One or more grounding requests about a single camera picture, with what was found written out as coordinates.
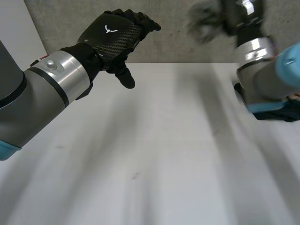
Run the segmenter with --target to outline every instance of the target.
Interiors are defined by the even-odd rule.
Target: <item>black glove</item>
[[[100,70],[106,70],[126,88],[134,88],[135,81],[125,65],[127,56],[153,30],[161,27],[143,13],[121,9],[105,11],[80,36],[77,43],[92,47],[101,59]]]

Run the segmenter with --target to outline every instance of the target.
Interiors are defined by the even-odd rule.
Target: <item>blurred robotic hand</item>
[[[236,36],[240,83],[235,89],[259,120],[300,119],[300,44],[278,56],[262,31],[264,0],[219,0],[198,3],[189,11],[188,32],[201,44],[220,33]]]

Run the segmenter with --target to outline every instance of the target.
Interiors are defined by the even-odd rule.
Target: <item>robotic hand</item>
[[[20,150],[71,102],[88,95],[99,71],[134,88],[125,60],[147,34],[160,29],[143,13],[105,11],[76,45],[35,61],[24,72],[0,42],[0,160]]]
[[[300,90],[300,44],[278,56],[274,42],[262,31],[264,0],[219,0],[219,3],[219,8],[217,3],[193,7],[189,31],[193,36],[198,35],[196,40],[200,43],[211,41],[219,30],[236,36],[240,65],[237,75],[244,103],[252,113],[274,114],[289,105],[287,96]]]

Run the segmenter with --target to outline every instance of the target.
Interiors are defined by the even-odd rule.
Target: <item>white logo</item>
[[[105,30],[106,30],[106,33],[111,33],[111,32],[117,32],[118,30],[110,30],[107,28],[107,26],[105,25]]]

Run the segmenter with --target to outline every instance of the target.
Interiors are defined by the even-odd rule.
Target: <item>white tabletop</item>
[[[129,64],[0,163],[0,225],[300,224],[300,123],[257,121],[236,64]]]

